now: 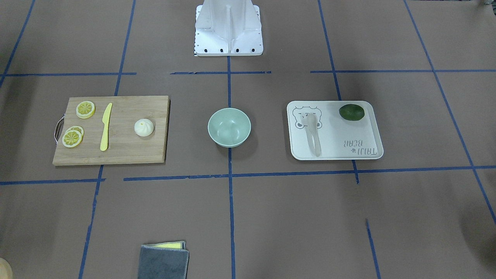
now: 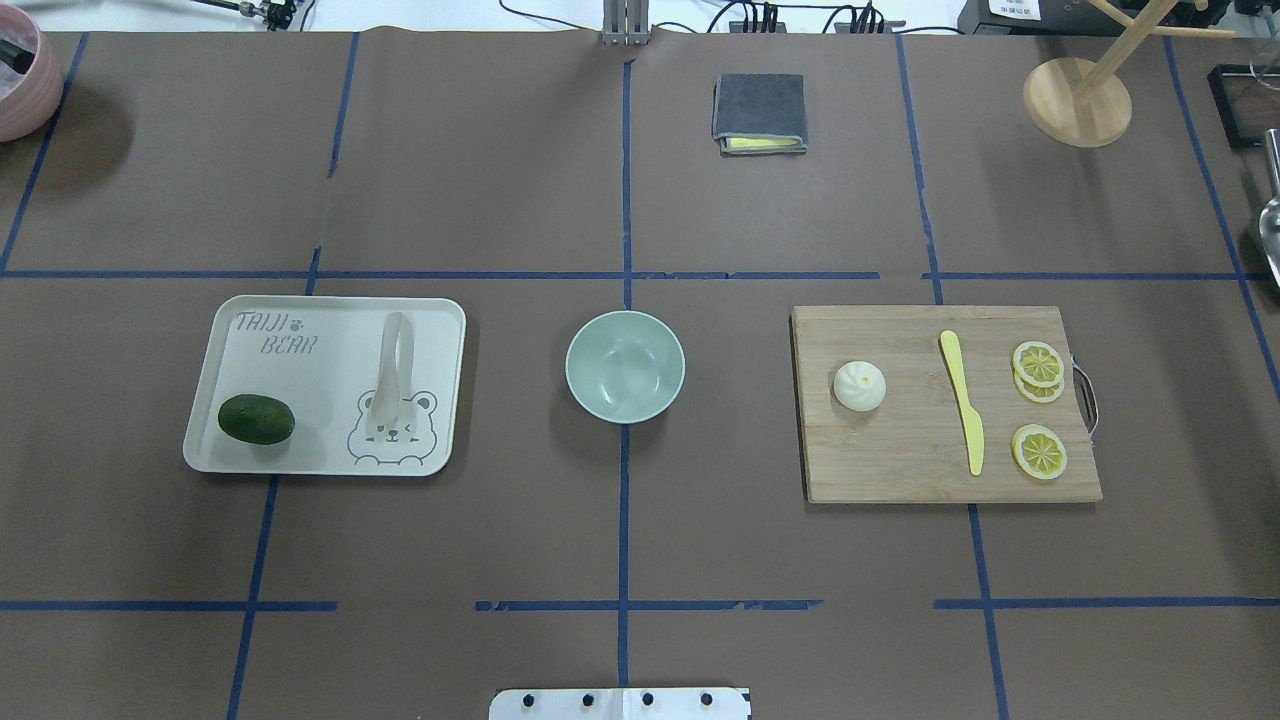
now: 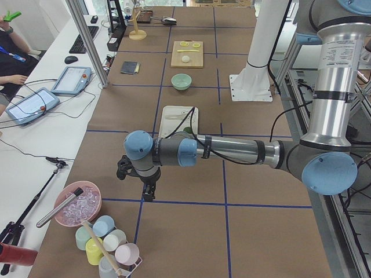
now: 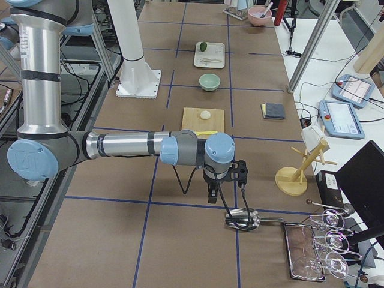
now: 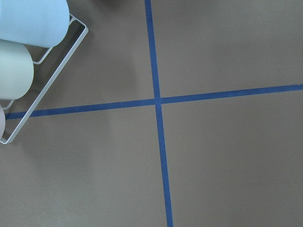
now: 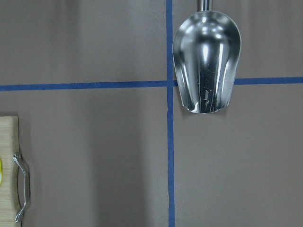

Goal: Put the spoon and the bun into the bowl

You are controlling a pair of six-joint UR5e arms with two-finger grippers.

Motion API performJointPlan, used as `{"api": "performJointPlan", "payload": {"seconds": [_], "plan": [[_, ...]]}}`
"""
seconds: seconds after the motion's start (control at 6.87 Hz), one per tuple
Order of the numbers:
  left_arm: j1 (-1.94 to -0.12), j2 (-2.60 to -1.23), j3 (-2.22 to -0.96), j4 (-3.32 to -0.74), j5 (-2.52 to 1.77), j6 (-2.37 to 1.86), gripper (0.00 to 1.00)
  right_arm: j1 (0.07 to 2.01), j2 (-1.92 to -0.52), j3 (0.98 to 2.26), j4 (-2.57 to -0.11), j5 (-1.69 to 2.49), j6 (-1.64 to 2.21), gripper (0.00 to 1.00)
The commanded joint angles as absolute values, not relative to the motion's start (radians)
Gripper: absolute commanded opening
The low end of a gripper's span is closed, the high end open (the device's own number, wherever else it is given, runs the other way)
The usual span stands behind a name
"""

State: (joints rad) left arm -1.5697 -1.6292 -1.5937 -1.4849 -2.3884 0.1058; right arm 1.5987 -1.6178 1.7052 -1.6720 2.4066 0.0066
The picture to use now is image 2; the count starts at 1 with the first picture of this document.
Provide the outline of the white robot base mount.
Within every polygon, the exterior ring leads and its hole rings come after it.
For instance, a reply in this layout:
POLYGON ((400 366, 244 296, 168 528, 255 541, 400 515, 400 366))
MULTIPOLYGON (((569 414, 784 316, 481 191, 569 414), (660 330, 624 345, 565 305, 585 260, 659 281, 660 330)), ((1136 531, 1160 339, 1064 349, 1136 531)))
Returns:
POLYGON ((507 689, 489 719, 751 719, 750 691, 732 687, 507 689))

